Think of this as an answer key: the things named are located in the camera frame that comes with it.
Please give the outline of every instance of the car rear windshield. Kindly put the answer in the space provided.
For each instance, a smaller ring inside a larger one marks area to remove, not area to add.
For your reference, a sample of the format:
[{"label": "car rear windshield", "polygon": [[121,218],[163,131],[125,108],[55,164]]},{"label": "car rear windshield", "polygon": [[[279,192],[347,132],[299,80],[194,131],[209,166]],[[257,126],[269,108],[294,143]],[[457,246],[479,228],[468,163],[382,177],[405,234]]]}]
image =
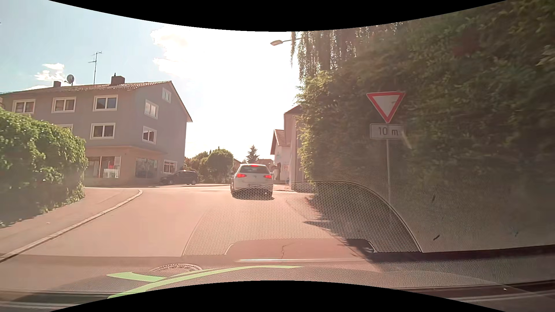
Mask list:
[{"label": "car rear windshield", "polygon": [[255,166],[255,165],[242,166],[239,172],[240,173],[270,173],[266,166]]}]

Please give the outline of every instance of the red triangle sign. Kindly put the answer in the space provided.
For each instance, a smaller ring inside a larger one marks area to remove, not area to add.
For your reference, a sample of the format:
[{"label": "red triangle sign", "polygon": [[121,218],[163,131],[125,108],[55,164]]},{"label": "red triangle sign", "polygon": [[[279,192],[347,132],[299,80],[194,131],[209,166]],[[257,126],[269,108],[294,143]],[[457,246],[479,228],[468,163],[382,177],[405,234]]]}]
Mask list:
[{"label": "red triangle sign", "polygon": [[383,117],[386,123],[391,121],[393,115],[397,111],[399,104],[405,97],[404,92],[376,92],[366,93],[368,99],[374,104],[374,107]]}]

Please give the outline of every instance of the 10 m sign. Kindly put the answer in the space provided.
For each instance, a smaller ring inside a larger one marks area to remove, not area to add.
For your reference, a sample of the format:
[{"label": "10 m sign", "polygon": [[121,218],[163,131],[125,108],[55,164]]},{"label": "10 m sign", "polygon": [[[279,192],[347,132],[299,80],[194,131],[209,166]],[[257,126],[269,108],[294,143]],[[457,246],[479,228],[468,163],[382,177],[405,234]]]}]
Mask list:
[{"label": "10 m sign", "polygon": [[400,140],[404,131],[402,124],[370,124],[370,138],[377,140]]}]

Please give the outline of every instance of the tv antenna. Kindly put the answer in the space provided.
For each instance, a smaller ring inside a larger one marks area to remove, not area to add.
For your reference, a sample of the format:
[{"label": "tv antenna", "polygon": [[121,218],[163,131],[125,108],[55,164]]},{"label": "tv antenna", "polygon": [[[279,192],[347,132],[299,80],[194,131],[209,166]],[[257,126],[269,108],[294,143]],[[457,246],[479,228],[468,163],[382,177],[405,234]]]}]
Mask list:
[{"label": "tv antenna", "polygon": [[93,77],[93,84],[95,84],[96,80],[97,80],[97,60],[98,60],[98,55],[102,54],[102,51],[94,53],[92,56],[94,56],[94,61],[90,61],[89,63],[94,63],[94,77]]}]

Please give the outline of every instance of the building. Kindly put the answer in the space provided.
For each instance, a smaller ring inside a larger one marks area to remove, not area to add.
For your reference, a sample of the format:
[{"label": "building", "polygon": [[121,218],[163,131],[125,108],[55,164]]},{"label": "building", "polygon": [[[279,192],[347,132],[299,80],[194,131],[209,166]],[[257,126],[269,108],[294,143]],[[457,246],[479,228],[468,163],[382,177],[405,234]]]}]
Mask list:
[{"label": "building", "polygon": [[274,179],[279,182],[289,180],[289,161],[291,160],[291,145],[285,140],[285,131],[274,129],[270,155],[274,155]]},{"label": "building", "polygon": [[235,173],[237,171],[237,169],[239,169],[240,165],[241,165],[241,162],[234,158],[233,159],[233,168],[232,168],[233,173]]},{"label": "building", "polygon": [[268,168],[272,168],[274,166],[273,159],[259,159],[255,163],[265,165]]},{"label": "building", "polygon": [[296,117],[302,113],[297,105],[284,113],[284,130],[274,130],[270,155],[274,155],[274,177],[276,180],[289,181],[289,186],[305,182],[306,177],[299,157],[301,147],[300,124]]},{"label": "building", "polygon": [[183,165],[192,119],[171,81],[50,88],[2,94],[6,110],[68,128],[86,140],[86,186],[147,185]]},{"label": "building", "polygon": [[299,156],[299,149],[302,147],[301,128],[303,124],[297,121],[297,117],[301,114],[300,105],[293,107],[284,114],[285,138],[291,150],[291,158],[289,160],[289,186],[293,190],[297,185],[300,185],[301,182],[306,181],[306,176],[301,165],[301,158]]}]

